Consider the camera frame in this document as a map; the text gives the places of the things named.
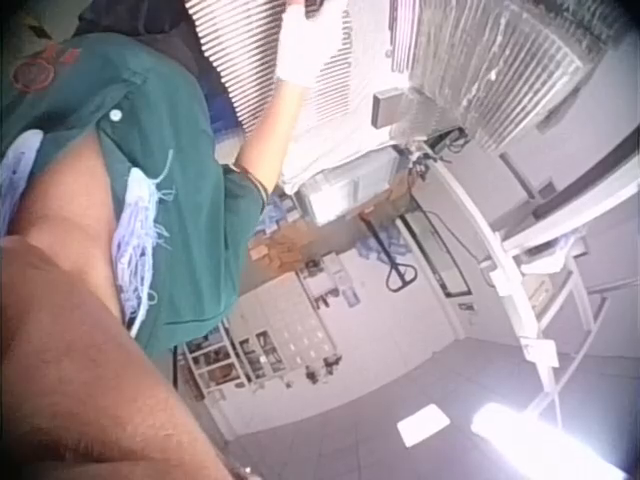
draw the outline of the metal frame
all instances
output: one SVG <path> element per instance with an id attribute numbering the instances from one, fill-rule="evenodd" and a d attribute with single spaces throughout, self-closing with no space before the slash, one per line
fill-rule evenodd
<path id="1" fill-rule="evenodd" d="M 527 347 L 525 347 L 525 343 L 530 348 L 532 340 L 533 345 L 535 345 L 536 340 L 544 340 L 544 329 L 560 310 L 562 303 L 569 297 L 570 293 L 573 293 L 575 297 L 586 335 L 564 375 L 556 381 L 552 368 L 553 361 L 532 360 L 540 375 L 543 392 L 530 404 L 527 412 L 537 415 L 551 402 L 554 402 L 556 418 L 560 427 L 562 426 L 562 415 L 559 393 L 578 368 L 602 325 L 610 302 L 606 294 L 621 288 L 638 285 L 638 280 L 630 279 L 587 290 L 582 282 L 574 258 L 568 256 L 565 263 L 567 276 L 563 284 L 549 305 L 547 305 L 547 308 L 537 316 L 523 287 L 523 277 L 515 257 L 529 248 L 556 239 L 558 236 L 585 225 L 639 191 L 638 131 L 638 129 L 634 130 L 609 155 L 585 174 L 592 174 L 597 171 L 603 175 L 602 177 L 592 177 L 592 181 L 587 184 L 584 182 L 585 175 L 583 175 L 579 178 L 579 181 L 583 182 L 583 188 L 575 189 L 576 182 L 567 187 L 569 190 L 573 189 L 576 193 L 575 197 L 571 198 L 567 193 L 567 189 L 559 192 L 557 198 L 561 198 L 562 201 L 558 202 L 556 196 L 550 199 L 549 202 L 555 201 L 556 206 L 554 209 L 548 210 L 544 218 L 537 221 L 535 218 L 533 220 L 530 218 L 528 224 L 525 224 L 519 233 L 504 241 L 491 228 L 471 197 L 446 166 L 437 160 L 429 164 L 430 172 L 438 177 L 449 193 L 453 195 L 456 203 L 462 208 L 485 244 L 490 260 L 496 267 L 496 270 L 491 272 L 492 278 L 496 282 L 498 294 L 507 311 L 516 336 L 520 340 L 523 351 L 525 351 L 525 356 L 530 358 L 526 355 Z M 636 139 L 635 149 L 631 150 L 628 148 L 630 137 Z M 610 168 L 602 168 L 603 163 L 608 164 Z M 590 294 L 600 295 L 600 303 L 595 312 L 591 309 L 589 302 Z"/>

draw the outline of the cable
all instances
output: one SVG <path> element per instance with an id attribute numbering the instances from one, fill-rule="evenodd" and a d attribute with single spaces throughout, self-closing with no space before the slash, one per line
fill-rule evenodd
<path id="1" fill-rule="evenodd" d="M 471 249 L 467 246 L 466 243 L 464 243 L 460 237 L 458 237 L 458 235 L 456 234 L 456 232 L 454 232 L 451 227 L 449 227 L 449 225 L 447 224 L 447 222 L 444 221 L 444 219 L 436 212 L 434 212 L 433 210 L 422 210 L 425 215 L 427 216 L 434 216 L 438 219 L 438 221 L 444 226 L 444 228 L 446 228 L 447 232 L 449 232 L 449 234 L 455 239 L 456 242 L 458 242 L 458 245 L 460 245 L 465 252 L 467 252 L 467 254 L 473 258 L 473 260 L 476 262 L 476 264 L 478 265 L 478 269 L 480 270 L 480 275 L 482 275 L 482 280 L 484 281 L 485 284 L 487 284 L 487 286 L 489 288 L 496 288 L 496 286 L 491 283 L 489 281 L 489 279 L 487 279 L 486 275 L 485 275 L 485 271 L 484 269 L 482 269 L 480 267 L 480 263 L 482 263 L 482 259 L 476 257 L 476 255 L 471 251 Z"/>

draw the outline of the shelf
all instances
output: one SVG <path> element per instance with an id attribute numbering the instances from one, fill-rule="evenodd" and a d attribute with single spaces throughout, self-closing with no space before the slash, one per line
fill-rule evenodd
<path id="1" fill-rule="evenodd" d="M 205 347 L 202 350 L 196 350 L 195 352 L 189 352 L 189 355 L 192 357 L 197 357 L 198 355 L 202 355 L 203 353 L 210 352 L 211 350 L 215 350 L 216 348 L 226 347 L 227 345 L 223 343 L 216 343 L 215 345 L 211 345 L 210 347 Z"/>
<path id="2" fill-rule="evenodd" d="M 214 368 L 218 368 L 218 367 L 222 367 L 224 365 L 229 365 L 230 363 L 235 363 L 233 361 L 233 358 L 229 358 L 227 360 L 223 360 L 221 362 L 218 363 L 214 363 L 213 365 L 209 365 L 208 367 L 204 367 L 204 368 L 200 368 L 195 370 L 196 373 L 204 373 L 204 372 L 208 372 L 209 370 L 213 370 Z"/>

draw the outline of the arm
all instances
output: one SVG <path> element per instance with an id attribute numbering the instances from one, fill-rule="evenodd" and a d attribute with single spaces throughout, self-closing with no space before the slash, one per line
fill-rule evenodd
<path id="1" fill-rule="evenodd" d="M 326 0 L 313 19 L 304 0 L 289 0 L 282 17 L 274 96 L 257 128 L 240 150 L 236 165 L 271 192 L 282 170 L 304 97 L 342 41 L 346 0 Z"/>
<path id="2" fill-rule="evenodd" d="M 280 178 L 306 91 L 300 85 L 279 81 L 258 126 L 238 154 L 236 164 L 251 172 L 269 192 Z"/>
<path id="3" fill-rule="evenodd" d="M 2 433 L 13 459 L 55 462 L 34 478 L 231 479 L 104 303 L 19 237 L 1 253 Z"/>

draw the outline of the gloved hand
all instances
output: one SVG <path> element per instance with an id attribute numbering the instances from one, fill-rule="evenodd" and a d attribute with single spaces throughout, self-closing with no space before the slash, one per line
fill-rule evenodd
<path id="1" fill-rule="evenodd" d="M 324 64 L 342 43 L 342 12 L 347 0 L 325 0 L 312 19 L 305 16 L 304 0 L 290 0 L 282 16 L 276 76 L 313 87 Z"/>

